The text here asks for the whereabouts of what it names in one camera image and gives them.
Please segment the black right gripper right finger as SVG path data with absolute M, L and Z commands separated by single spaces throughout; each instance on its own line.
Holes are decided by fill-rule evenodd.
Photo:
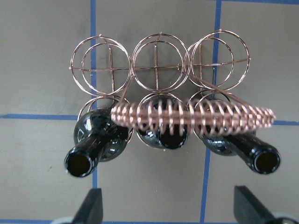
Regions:
M 273 224 L 276 220 L 246 186 L 234 187 L 233 210 L 239 224 Z

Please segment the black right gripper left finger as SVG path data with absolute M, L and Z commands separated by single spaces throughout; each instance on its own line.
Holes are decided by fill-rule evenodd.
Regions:
M 103 222 L 103 200 L 101 188 L 90 189 L 72 224 L 101 224 Z

